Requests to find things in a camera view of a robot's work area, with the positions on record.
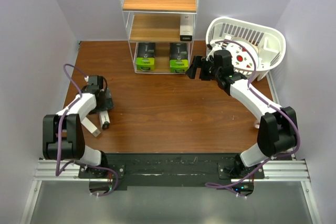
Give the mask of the small silver box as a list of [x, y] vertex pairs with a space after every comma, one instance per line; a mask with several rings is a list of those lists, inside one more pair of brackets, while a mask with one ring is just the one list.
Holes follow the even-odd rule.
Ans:
[[88, 119], [84, 118], [81, 124], [94, 136], [97, 137], [101, 132], [100, 130]]

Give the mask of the narrow silver razor box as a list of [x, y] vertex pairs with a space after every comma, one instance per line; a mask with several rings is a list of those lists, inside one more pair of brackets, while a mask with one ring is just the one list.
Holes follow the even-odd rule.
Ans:
[[180, 15], [180, 41], [192, 41], [194, 32], [194, 15]]

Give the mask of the black green razor box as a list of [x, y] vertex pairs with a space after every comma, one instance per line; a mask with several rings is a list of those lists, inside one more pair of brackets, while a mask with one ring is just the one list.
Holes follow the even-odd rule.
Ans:
[[188, 44], [170, 43], [170, 72], [185, 73], [188, 63]]
[[136, 53], [136, 69], [138, 71], [155, 70], [155, 43], [140, 42]]

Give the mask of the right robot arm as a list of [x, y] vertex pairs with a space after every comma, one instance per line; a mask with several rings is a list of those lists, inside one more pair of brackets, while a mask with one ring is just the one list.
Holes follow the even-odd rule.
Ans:
[[243, 104], [259, 123], [256, 144], [235, 157], [232, 175], [246, 178], [253, 166], [299, 147], [295, 110], [272, 102], [255, 89], [246, 76], [234, 71], [229, 51], [216, 51], [210, 59], [195, 56], [186, 75], [194, 79], [197, 70], [202, 81], [215, 80], [220, 89]]

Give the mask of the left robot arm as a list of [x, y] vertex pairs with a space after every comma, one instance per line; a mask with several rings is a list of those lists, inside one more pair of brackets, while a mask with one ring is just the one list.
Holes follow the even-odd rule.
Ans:
[[108, 112], [114, 107], [111, 92], [103, 76], [87, 76], [85, 81], [87, 84], [68, 106], [43, 118], [43, 156], [56, 161], [56, 176], [75, 162], [97, 178], [105, 177], [109, 171], [105, 153], [86, 145], [82, 127], [98, 136], [100, 130], [87, 118], [96, 114], [101, 128], [109, 128]]

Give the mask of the silver box with H logo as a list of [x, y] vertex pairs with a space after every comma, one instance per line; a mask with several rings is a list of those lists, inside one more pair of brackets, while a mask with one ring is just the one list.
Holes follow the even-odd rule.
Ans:
[[109, 126], [110, 126], [110, 118], [109, 118], [108, 111], [107, 110], [100, 111], [98, 113], [98, 116], [99, 116], [99, 121], [100, 121], [101, 128], [103, 130], [108, 129]]

